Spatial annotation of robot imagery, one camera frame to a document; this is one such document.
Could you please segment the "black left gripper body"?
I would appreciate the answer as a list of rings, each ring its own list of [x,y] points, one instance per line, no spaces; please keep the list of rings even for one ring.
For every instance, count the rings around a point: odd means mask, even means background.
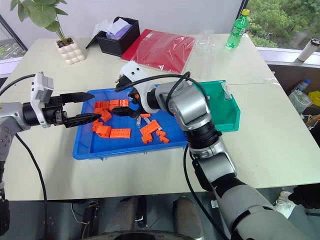
[[[48,124],[58,126],[67,123],[68,115],[63,110],[64,105],[65,102],[62,95],[53,96],[49,99],[48,103],[44,104],[42,112]]]

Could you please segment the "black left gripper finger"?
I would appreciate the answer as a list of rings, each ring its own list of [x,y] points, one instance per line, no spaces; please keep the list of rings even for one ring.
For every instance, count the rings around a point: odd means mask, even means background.
[[[87,92],[64,93],[60,95],[63,104],[81,103],[93,99],[95,96]]]
[[[66,128],[77,127],[81,125],[86,125],[98,120],[102,115],[98,113],[84,113],[78,114],[73,117],[68,117],[65,122]]]

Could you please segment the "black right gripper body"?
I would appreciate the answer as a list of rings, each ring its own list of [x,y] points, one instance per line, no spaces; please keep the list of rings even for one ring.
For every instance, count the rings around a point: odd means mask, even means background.
[[[134,87],[131,88],[128,97],[131,99],[131,103],[137,105],[137,109],[129,108],[129,116],[130,117],[139,117],[141,114],[145,113],[145,110],[142,107],[141,97],[138,93],[138,90]]]

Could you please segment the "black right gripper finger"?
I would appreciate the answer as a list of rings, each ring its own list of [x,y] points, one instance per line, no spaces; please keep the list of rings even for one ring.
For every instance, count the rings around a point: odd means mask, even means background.
[[[137,113],[136,110],[131,109],[127,106],[116,106],[111,110],[112,114],[119,116],[119,117],[130,117],[136,118]]]
[[[123,86],[126,86],[130,84],[132,81],[126,77],[125,75],[121,75],[117,81],[116,88],[122,88]]]

